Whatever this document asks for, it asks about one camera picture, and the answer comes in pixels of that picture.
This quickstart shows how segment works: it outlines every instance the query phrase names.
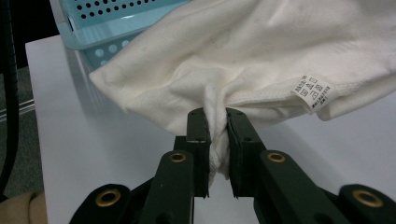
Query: white tabletop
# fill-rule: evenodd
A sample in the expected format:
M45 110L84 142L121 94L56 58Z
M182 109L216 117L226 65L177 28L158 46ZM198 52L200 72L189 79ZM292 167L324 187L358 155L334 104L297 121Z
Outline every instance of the white tabletop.
M154 176L162 154L173 149L172 134L108 101L59 36L28 43L26 52L49 223L68 223L98 187L133 189ZM268 148L289 153L324 189L336 193L359 183L396 200L395 93L332 121L306 115L258 133ZM234 199L220 175L209 199L195 199L194 220L258 223L252 199Z

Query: care label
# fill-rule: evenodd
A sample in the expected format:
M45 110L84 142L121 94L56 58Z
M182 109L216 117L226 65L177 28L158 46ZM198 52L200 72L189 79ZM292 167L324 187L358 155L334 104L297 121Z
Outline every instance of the care label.
M332 84L318 77L303 76L291 92L306 102L305 108L313 114L338 97Z

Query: gray floor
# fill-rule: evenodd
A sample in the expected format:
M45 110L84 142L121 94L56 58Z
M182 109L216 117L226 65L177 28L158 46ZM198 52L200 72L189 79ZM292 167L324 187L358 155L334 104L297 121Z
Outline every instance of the gray floor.
M28 67L19 69L20 103L33 99ZM3 74L0 74L0 111L5 109ZM0 122L0 169L3 167L7 141L7 124ZM17 159L5 195L14 197L24 192L43 190L43 176L35 111L20 115L20 141Z

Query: white fabric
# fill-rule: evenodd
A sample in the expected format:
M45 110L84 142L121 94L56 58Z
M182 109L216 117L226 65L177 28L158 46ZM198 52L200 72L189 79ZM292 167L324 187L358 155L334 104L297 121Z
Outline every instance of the white fabric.
M300 116L303 101L290 92L313 75L338 91L317 112L333 119L396 91L395 70L394 0L192 0L91 79L125 112L177 135L203 106L212 175L227 175L226 106L255 126Z

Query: black metal bracket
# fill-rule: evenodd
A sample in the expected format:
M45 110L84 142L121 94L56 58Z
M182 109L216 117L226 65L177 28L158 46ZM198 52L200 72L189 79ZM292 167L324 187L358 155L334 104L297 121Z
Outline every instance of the black metal bracket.
M288 154L267 150L248 117L227 108L234 197L254 197L261 224L396 223L396 203L363 185L339 196L318 186Z
M267 150L241 111L227 108L233 196L253 197L261 224L391 224L396 203L362 185L338 196L316 186L288 154ZM210 133L202 108L188 115L186 136L163 155L156 175L129 191L105 185L93 191L70 223L193 223L194 197L208 196Z

